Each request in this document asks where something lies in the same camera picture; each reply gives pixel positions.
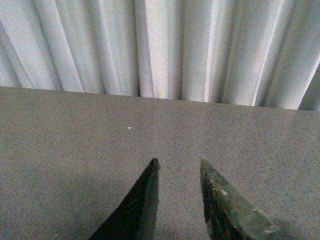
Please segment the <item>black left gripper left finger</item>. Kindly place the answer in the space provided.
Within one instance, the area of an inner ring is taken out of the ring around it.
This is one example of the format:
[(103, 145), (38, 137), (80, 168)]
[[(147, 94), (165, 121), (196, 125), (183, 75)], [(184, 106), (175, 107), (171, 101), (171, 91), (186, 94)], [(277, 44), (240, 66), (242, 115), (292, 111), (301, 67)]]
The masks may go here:
[(159, 170), (153, 158), (117, 209), (90, 236), (91, 240), (152, 240), (159, 203)]

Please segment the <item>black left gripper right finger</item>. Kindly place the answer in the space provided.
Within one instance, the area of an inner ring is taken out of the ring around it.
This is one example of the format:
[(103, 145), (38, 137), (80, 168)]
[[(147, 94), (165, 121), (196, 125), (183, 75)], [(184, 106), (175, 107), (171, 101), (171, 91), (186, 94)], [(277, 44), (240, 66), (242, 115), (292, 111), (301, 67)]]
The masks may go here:
[(205, 159), (200, 163), (200, 185), (211, 240), (269, 240), (280, 230)]

